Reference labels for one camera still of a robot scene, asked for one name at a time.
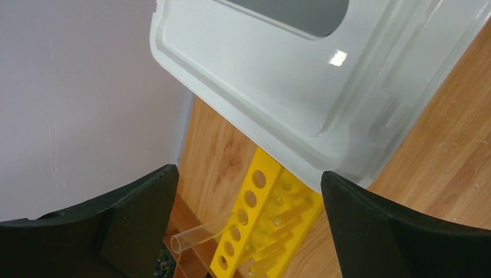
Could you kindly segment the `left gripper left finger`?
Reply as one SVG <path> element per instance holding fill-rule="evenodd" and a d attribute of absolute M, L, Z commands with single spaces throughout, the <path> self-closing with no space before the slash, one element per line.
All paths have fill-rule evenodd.
<path fill-rule="evenodd" d="M 1 222 L 1 276 L 152 277 L 178 181 L 168 164 L 35 220 Z"/>

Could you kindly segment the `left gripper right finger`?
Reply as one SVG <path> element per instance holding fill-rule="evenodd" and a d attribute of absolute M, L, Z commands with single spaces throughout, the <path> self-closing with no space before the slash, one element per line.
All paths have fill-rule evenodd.
<path fill-rule="evenodd" d="M 321 192 L 343 277 L 489 277 L 490 230 L 420 213 L 326 171 Z"/>

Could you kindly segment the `clear glass test tube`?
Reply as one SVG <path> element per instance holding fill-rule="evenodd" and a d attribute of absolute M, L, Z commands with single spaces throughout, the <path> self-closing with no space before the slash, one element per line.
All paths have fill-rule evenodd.
<path fill-rule="evenodd" d="M 175 253 L 180 254 L 194 246 L 215 239 L 232 228 L 247 224 L 248 215 L 240 209 L 172 236 L 171 248 Z"/>

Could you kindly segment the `white bin lid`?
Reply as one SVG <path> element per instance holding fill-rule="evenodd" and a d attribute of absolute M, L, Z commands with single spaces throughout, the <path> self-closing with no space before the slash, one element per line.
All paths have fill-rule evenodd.
<path fill-rule="evenodd" d="M 157 1 L 154 59 L 311 189 L 366 188 L 489 1 Z"/>

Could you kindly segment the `yellow test tube rack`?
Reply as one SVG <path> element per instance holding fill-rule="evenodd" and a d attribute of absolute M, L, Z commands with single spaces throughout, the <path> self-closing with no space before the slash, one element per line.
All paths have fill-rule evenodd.
<path fill-rule="evenodd" d="M 323 197 L 258 148 L 211 261 L 216 277 L 281 277 L 324 208 Z"/>

